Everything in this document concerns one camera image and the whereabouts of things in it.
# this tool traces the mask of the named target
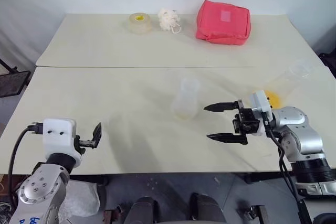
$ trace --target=gray floor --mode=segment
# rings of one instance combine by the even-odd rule
[[[247,185],[235,174],[124,174],[111,176],[106,190],[105,209],[131,205],[142,196],[153,197],[160,205],[160,221],[185,220],[190,195],[197,192],[217,200],[228,223],[259,223],[257,219],[246,222],[239,216],[239,206],[245,204],[265,205],[271,223],[300,223],[295,201],[282,179]],[[102,223],[102,218],[99,212],[69,220],[72,224],[91,224]]]

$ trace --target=white table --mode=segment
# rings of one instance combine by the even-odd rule
[[[45,68],[38,67],[1,139],[0,173],[7,173],[14,142],[31,122],[48,117],[77,121],[81,139],[92,137],[98,122],[103,135],[97,149],[87,150],[74,174],[145,172],[278,171],[278,153],[265,137],[249,144],[224,144],[209,133],[233,132],[235,112],[203,111],[206,105],[245,98],[279,75],[262,68]],[[198,115],[176,119],[170,105],[184,77],[201,83]],[[286,104],[304,110],[323,137],[331,167],[336,167],[336,82],[319,67],[287,97]],[[24,137],[14,166],[27,174],[44,161],[40,135]]]
[[[67,14],[36,62],[47,67],[273,67],[296,59],[322,65],[285,15],[252,15],[251,34],[242,46],[195,38],[194,15],[182,16],[182,31],[143,35],[127,29],[126,14]]]

